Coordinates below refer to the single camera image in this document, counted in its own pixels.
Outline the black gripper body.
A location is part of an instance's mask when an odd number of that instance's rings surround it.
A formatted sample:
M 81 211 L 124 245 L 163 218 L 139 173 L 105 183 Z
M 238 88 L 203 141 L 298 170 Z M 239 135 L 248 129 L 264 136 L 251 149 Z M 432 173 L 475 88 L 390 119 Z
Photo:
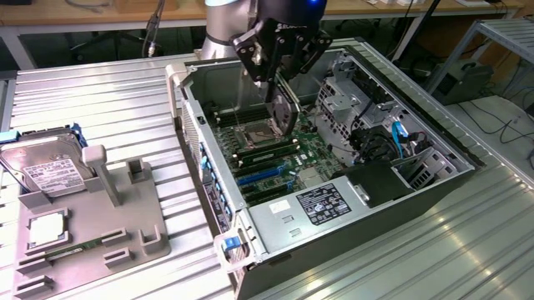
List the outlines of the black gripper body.
M 275 22 L 276 30 L 298 29 L 307 36 L 315 36 L 324 10 L 326 0 L 256 1 L 256 18 L 250 29 L 262 30 L 271 20 Z

